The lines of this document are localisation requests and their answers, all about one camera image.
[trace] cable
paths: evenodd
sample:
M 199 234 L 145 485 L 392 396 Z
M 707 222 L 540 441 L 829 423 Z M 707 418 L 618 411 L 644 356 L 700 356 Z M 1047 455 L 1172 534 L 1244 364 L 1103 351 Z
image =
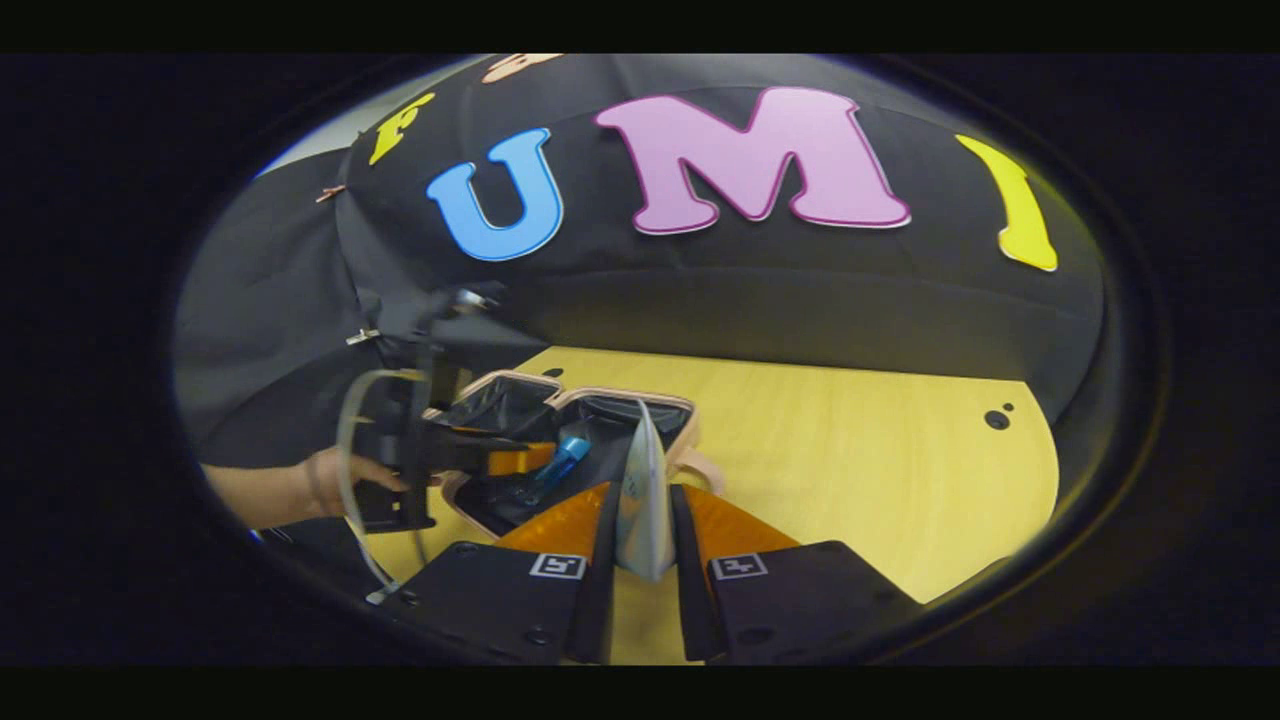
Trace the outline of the cable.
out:
M 399 583 L 388 578 L 374 561 L 372 556 L 369 555 L 369 547 L 365 544 L 365 520 L 360 515 L 360 506 L 356 503 L 356 493 L 351 483 L 351 448 L 356 438 L 356 419 L 360 416 L 360 406 L 364 404 L 369 388 L 383 378 L 420 379 L 417 373 L 407 370 L 370 370 L 351 383 L 351 388 L 347 389 L 347 397 L 342 402 L 342 414 L 338 416 L 338 491 L 342 493 L 342 505 L 347 511 L 347 518 L 355 527 L 356 542 L 360 544 L 360 553 L 365 557 L 365 565 L 374 573 L 378 582 L 383 583 L 381 593 L 385 597 L 399 589 Z

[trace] pink letter m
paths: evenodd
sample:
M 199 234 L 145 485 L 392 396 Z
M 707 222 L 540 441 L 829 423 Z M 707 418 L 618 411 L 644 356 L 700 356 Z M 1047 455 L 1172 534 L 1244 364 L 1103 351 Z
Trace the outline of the pink letter m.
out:
M 684 165 L 748 219 L 768 218 L 792 158 L 804 178 L 791 200 L 797 217 L 823 225 L 905 225 L 911 210 L 890 191 L 856 110 L 852 100 L 831 92 L 771 87 L 745 132 L 666 95 L 614 105 L 595 123 L 616 128 L 631 151 L 645 197 L 635 215 L 643 233 L 690 232 L 719 218 L 716 205 L 694 195 Z

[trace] yellow wooden surface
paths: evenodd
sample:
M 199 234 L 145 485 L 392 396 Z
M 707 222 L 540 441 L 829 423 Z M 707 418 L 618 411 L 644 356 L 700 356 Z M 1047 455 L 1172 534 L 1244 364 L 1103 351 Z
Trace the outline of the yellow wooden surface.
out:
M 726 500 L 801 543 L 844 541 L 919 602 L 1016 551 L 1057 496 L 1053 438 L 1021 382 L 571 347 L 518 369 L 548 368 L 564 370 L 566 389 L 691 400 Z M 1010 427 L 988 427 L 989 410 Z M 429 557 L 456 541 L 492 542 L 435 489 L 431 514 Z M 370 550 L 401 580 L 421 566 L 407 533 L 370 537 Z M 675 571 L 649 584 L 620 569 L 614 593 L 614 664 L 685 664 Z

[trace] blue letter u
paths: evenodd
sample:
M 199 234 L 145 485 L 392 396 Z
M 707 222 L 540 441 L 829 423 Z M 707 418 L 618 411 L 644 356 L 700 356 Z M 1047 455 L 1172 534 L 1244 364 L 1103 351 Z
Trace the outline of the blue letter u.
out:
M 484 217 L 471 188 L 474 163 L 444 170 L 426 187 L 426 196 L 440 206 L 444 224 L 463 252 L 490 263 L 511 260 L 547 245 L 559 229 L 564 204 L 543 156 L 543 143 L 550 136 L 547 128 L 531 129 L 503 140 L 489 151 L 492 163 L 507 165 L 525 204 L 524 217 L 513 225 L 495 228 Z

